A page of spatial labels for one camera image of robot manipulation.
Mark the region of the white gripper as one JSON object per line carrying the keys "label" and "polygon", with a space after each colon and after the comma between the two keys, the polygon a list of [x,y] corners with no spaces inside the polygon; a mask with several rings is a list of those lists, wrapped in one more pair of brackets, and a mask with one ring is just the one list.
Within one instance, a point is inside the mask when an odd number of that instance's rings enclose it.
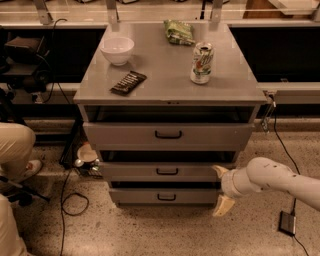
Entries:
{"label": "white gripper", "polygon": [[214,217],[224,216],[235,204],[236,198],[244,197],[261,191],[261,187],[250,181],[245,168],[228,170],[219,165],[213,165],[221,179],[221,189],[224,195],[219,195],[216,207],[213,211]]}

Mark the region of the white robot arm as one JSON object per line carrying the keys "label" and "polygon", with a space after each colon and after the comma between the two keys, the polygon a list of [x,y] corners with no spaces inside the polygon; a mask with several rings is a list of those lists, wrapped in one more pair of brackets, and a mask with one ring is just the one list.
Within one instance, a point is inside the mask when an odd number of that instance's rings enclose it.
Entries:
{"label": "white robot arm", "polygon": [[288,166],[269,158],[256,157],[246,167],[228,170],[213,165],[221,180],[222,192],[213,211],[214,217],[225,215],[235,200],[268,190],[286,192],[308,206],[320,210],[320,180],[294,173]]}

